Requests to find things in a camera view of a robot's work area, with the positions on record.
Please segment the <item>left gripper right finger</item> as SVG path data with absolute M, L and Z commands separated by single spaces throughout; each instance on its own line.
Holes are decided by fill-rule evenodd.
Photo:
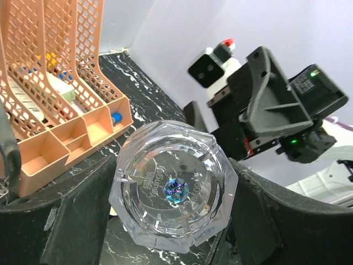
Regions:
M 352 209 L 231 165 L 239 178 L 231 222 L 215 238 L 208 264 L 352 263 Z

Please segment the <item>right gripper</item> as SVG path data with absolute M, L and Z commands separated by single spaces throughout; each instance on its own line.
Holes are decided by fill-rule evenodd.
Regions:
M 208 106 L 218 122 L 213 135 L 228 157 L 246 160 L 275 147 L 290 161 L 311 163 L 337 142 L 323 121 L 347 102 L 347 95 L 317 65 L 288 80 L 270 49 L 260 46 Z M 183 113 L 187 124 L 210 132 L 196 101 Z

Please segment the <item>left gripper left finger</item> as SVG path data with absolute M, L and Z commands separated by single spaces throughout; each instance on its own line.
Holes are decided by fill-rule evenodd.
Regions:
M 1 206 L 1 264 L 99 264 L 116 158 Z

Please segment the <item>clear faceted glass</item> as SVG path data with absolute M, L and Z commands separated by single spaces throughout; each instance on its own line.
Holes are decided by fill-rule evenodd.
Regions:
M 213 135 L 160 120 L 123 144 L 109 202 L 134 243 L 188 253 L 227 227 L 237 184 Z

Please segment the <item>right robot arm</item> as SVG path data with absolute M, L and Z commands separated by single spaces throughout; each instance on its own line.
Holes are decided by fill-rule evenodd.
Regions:
M 352 205 L 352 127 L 331 117 L 347 95 L 316 64 L 288 78 L 272 52 L 257 47 L 241 64 L 234 43 L 197 55 L 188 74 L 206 91 L 227 156 L 244 161 L 269 149 L 318 170 L 289 189 L 321 202 Z

